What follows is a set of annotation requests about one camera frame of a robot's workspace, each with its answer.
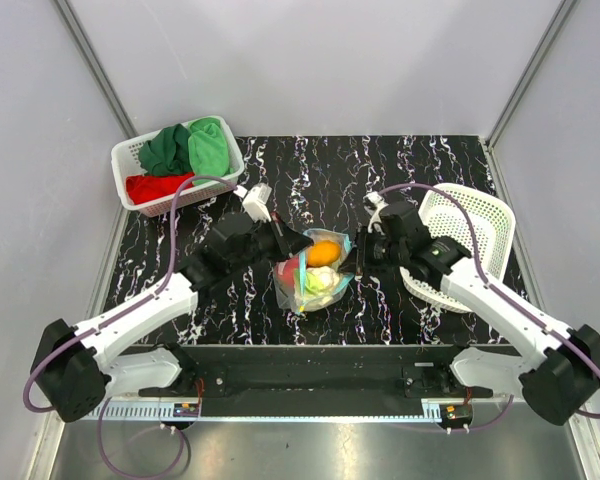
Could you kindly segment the fake orange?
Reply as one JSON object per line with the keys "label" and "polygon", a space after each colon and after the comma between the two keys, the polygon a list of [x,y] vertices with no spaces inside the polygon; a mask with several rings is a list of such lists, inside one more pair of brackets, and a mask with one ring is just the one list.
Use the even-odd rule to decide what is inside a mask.
{"label": "fake orange", "polygon": [[316,242],[306,253],[306,265],[310,268],[330,266],[339,260],[341,246],[331,240]]}

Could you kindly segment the fake white cauliflower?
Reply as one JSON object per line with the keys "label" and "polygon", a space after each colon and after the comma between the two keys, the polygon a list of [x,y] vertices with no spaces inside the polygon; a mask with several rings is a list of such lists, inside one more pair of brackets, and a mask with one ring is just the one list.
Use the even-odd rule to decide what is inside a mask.
{"label": "fake white cauliflower", "polygon": [[329,266],[306,270],[303,293],[310,301],[330,300],[336,293],[342,276]]}

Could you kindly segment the clear zip top bag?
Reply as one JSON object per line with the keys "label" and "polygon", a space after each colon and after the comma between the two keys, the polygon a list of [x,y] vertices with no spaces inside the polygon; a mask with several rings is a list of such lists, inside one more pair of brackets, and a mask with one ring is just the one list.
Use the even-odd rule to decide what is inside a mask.
{"label": "clear zip top bag", "polygon": [[347,234],[309,229],[313,245],[273,268],[278,306],[296,314],[322,310],[338,302],[353,279],[339,271],[352,249]]}

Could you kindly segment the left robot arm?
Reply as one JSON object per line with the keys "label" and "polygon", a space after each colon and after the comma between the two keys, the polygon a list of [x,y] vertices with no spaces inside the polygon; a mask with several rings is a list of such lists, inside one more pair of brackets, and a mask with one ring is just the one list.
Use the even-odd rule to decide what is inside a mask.
{"label": "left robot arm", "polygon": [[199,299],[232,275],[263,260],[288,260],[312,244],[278,216],[267,221],[246,213],[222,217],[156,285],[75,326],[62,319],[49,324],[31,367],[35,384],[66,423],[113,396],[195,393],[197,364],[182,348],[165,344],[139,354],[128,348],[172,319],[195,312]]}

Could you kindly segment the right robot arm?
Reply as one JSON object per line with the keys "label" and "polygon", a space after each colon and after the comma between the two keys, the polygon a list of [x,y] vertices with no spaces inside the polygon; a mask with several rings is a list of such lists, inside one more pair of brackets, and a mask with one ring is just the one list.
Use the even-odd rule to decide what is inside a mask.
{"label": "right robot arm", "polygon": [[460,302],[494,327],[515,355],[474,347],[459,351],[434,371],[434,384],[446,396],[467,387],[522,397],[542,419],[561,426],[600,389],[600,334],[578,329],[535,308],[498,279],[479,269],[479,259],[449,236],[434,237],[416,208],[388,204],[377,193],[365,199],[366,227],[340,266],[362,276],[400,267],[408,275]]}

